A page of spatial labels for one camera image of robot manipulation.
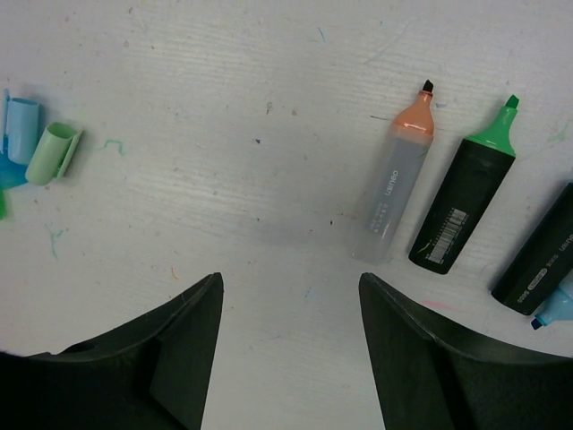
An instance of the marker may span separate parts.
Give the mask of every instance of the marker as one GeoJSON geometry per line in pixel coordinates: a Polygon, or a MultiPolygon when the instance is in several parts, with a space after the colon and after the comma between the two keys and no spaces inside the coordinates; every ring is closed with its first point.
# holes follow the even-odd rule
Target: marker
{"type": "Polygon", "coordinates": [[[565,186],[492,291],[503,305],[532,314],[573,268],[573,183],[565,186]]]}
{"type": "Polygon", "coordinates": [[[531,321],[534,330],[554,321],[573,320],[573,271],[559,284],[545,302],[545,308],[531,321]]]}
{"type": "Polygon", "coordinates": [[[488,128],[461,142],[412,246],[410,261],[448,273],[516,159],[509,128],[518,103],[511,96],[488,128]]]}
{"type": "Polygon", "coordinates": [[[414,104],[392,122],[387,143],[389,156],[369,195],[370,206],[355,237],[355,258],[373,264],[386,259],[433,141],[432,90],[433,84],[426,81],[414,104]]]}

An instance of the green cap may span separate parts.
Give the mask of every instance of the green cap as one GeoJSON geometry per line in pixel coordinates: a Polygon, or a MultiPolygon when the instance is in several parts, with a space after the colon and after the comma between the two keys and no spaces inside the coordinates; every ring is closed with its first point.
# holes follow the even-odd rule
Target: green cap
{"type": "Polygon", "coordinates": [[[47,185],[64,175],[78,146],[81,130],[62,123],[52,123],[39,140],[28,168],[26,179],[34,185],[47,185]]]}
{"type": "Polygon", "coordinates": [[[509,128],[517,115],[518,104],[519,99],[516,96],[511,96],[489,127],[478,134],[466,137],[466,139],[515,157],[516,152],[511,148],[509,142],[509,128]]]}

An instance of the black marker tip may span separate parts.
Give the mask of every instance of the black marker tip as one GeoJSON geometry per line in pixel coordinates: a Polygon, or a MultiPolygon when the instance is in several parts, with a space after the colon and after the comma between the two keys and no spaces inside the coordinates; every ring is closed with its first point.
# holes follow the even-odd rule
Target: black marker tip
{"type": "Polygon", "coordinates": [[[531,321],[531,326],[534,328],[534,330],[539,329],[542,325],[543,324],[541,324],[537,318],[531,321]]]}
{"type": "Polygon", "coordinates": [[[432,92],[433,91],[433,83],[430,80],[426,81],[426,83],[423,85],[422,91],[432,92]]]}

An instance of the light green cap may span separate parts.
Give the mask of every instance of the light green cap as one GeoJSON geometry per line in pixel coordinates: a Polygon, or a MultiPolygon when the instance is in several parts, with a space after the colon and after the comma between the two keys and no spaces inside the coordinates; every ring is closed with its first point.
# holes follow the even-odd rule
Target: light green cap
{"type": "Polygon", "coordinates": [[[34,185],[47,185],[64,175],[80,141],[81,130],[63,123],[52,123],[39,140],[28,168],[26,179],[34,185]]]}

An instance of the white table surface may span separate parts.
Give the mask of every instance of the white table surface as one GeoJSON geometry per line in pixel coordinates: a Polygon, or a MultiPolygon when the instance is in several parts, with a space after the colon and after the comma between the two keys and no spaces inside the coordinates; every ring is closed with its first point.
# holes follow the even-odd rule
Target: white table surface
{"type": "Polygon", "coordinates": [[[205,430],[382,428],[357,289],[372,271],[476,331],[573,355],[571,324],[533,331],[488,292],[573,167],[572,20],[569,0],[3,1],[0,82],[86,134],[66,180],[7,193],[0,348],[57,353],[221,271],[205,430]],[[438,129],[393,258],[354,261],[389,126],[371,116],[428,78],[438,129]],[[413,265],[460,139],[512,93],[517,161],[482,223],[449,275],[413,265]]]}

